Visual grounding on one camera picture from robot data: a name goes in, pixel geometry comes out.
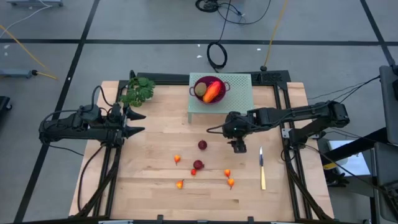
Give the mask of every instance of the dark red fruit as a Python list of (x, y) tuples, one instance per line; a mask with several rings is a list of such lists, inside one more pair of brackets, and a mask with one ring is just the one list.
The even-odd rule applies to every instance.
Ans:
[(200, 150), (205, 150), (207, 148), (207, 142), (205, 140), (201, 140), (198, 143), (198, 147), (199, 147)]
[(201, 161), (195, 161), (193, 162), (193, 168), (200, 170), (202, 168), (204, 168), (204, 164)]

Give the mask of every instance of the yellow knife handle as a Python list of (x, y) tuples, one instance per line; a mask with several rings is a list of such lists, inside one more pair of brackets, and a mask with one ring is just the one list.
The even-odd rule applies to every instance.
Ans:
[(264, 167), (261, 167), (261, 190), (266, 189), (266, 174), (264, 173)]

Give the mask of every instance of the small orange pepper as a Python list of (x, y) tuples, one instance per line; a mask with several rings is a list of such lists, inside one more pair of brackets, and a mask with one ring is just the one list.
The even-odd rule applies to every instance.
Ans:
[(224, 170), (224, 174), (229, 178), (229, 176), (231, 175), (231, 170), (230, 169)]
[(175, 155), (174, 156), (175, 165), (177, 165), (177, 163), (180, 162), (180, 160), (181, 160), (181, 156), (180, 155)]
[(177, 183), (175, 185), (177, 186), (178, 189), (182, 189), (183, 182), (184, 182), (184, 180), (177, 181)]
[(228, 179), (227, 180), (228, 185), (231, 187), (230, 190), (232, 189), (232, 186), (235, 184), (235, 180), (234, 179)]

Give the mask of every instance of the gray floor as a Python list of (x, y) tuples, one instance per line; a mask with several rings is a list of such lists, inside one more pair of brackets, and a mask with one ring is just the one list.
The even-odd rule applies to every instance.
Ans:
[[(15, 25), (10, 31), (20, 39), (79, 39), (93, 0), (64, 0)], [(217, 39), (223, 25), (217, 13), (198, 11), (194, 0), (101, 0), (88, 39)], [(398, 41), (398, 1), (367, 0), (386, 41)], [(236, 0), (248, 21), (262, 14), (266, 1)], [(224, 39), (269, 40), (283, 0), (272, 0), (261, 22), (250, 26), (227, 24)], [(27, 16), (35, 8), (11, 7), (0, 2), (0, 24)], [(377, 41), (359, 0), (289, 1), (277, 32), (277, 40)], [(0, 129), (0, 223), (12, 222), (40, 151), (38, 126), (55, 105), (70, 68), (77, 44), (26, 44), (58, 81), (35, 77), (30, 80), (0, 80), (0, 95), (10, 96), (14, 109)], [(258, 70), (265, 45), (225, 45), (228, 64), (223, 72)], [(398, 60), (398, 47), (389, 47)], [(216, 62), (222, 60), (212, 50)], [(269, 70), (289, 70), (292, 81), (304, 82), (307, 96), (344, 88), (378, 75), (386, 65), (379, 46), (274, 45)], [(17, 44), (0, 44), (0, 67), (38, 69)], [(206, 59), (206, 45), (197, 44), (85, 44), (63, 109), (88, 104), (92, 89), (103, 80), (128, 79), (136, 72), (213, 72)], [(327, 100), (329, 97), (310, 101)], [(351, 123), (345, 130), (365, 135), (384, 126), (381, 89), (372, 82), (345, 101)], [(328, 135), (330, 139), (344, 139)], [(60, 141), (58, 146), (83, 152), (84, 141)], [(25, 221), (65, 218), (75, 190), (81, 157), (50, 149), (30, 201)], [(370, 218), (369, 199), (341, 189), (331, 189), (336, 218), (358, 222)]]

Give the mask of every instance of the red bowl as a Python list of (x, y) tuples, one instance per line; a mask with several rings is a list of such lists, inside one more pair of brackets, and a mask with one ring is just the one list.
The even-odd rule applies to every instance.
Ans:
[[(202, 96), (198, 96), (198, 95), (195, 93), (195, 87), (196, 87), (199, 83), (201, 83), (201, 82), (205, 83), (205, 84), (206, 84), (206, 87), (209, 87), (213, 82), (216, 82), (216, 81), (219, 81), (219, 82), (221, 83), (221, 90), (220, 90), (220, 93), (219, 93), (210, 103), (205, 103), (205, 102), (203, 102)], [(190, 94), (191, 96), (197, 97), (198, 100), (200, 100), (200, 101), (201, 101), (202, 103), (204, 103), (204, 104), (214, 104), (214, 103), (220, 102), (220, 101), (224, 98), (225, 93), (226, 93), (227, 91), (229, 91), (230, 89), (231, 89), (231, 86), (229, 85), (228, 82), (223, 82), (223, 81), (221, 81), (219, 78), (214, 77), (214, 76), (207, 76), (207, 77), (201, 77), (201, 78), (199, 78), (199, 80), (195, 83), (195, 85), (194, 85), (193, 87), (190, 87), (190, 88), (189, 88), (189, 94)]]

